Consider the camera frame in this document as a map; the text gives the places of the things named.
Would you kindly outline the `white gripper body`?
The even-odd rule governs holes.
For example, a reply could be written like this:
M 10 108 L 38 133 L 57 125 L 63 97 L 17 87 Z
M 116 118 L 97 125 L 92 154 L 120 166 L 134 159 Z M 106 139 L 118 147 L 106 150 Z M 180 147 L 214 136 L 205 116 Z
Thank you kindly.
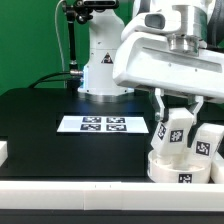
M 137 15 L 122 31 L 113 80 L 122 87 L 158 88 L 168 95 L 196 95 L 223 103 L 224 54 L 208 50 L 193 36 L 185 38 L 182 46 L 172 48 L 171 39 L 180 28 L 178 12 Z

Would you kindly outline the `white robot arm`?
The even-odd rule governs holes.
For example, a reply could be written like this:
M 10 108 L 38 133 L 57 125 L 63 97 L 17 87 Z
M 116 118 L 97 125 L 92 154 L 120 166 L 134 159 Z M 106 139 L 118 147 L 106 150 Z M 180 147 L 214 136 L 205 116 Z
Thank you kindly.
M 156 116 L 168 117 L 162 97 L 186 97 L 198 113 L 207 101 L 224 103 L 224 0 L 134 0 L 128 24 L 118 0 L 83 0 L 93 10 L 90 57 L 83 91 L 95 97 L 150 91 Z

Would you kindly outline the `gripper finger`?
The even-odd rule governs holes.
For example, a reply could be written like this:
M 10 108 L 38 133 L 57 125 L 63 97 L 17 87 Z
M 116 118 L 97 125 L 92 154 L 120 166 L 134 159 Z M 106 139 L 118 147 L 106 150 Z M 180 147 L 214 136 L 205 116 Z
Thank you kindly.
M 197 114 L 199 113 L 201 107 L 204 103 L 204 97 L 199 95 L 189 95 L 188 96 L 188 112 L 191 119 L 191 124 L 197 124 Z
M 162 97 L 164 96 L 164 90 L 160 88 L 155 88 L 151 91 L 149 99 L 155 111 L 155 120 L 157 122 L 166 121 L 166 108 L 163 103 Z

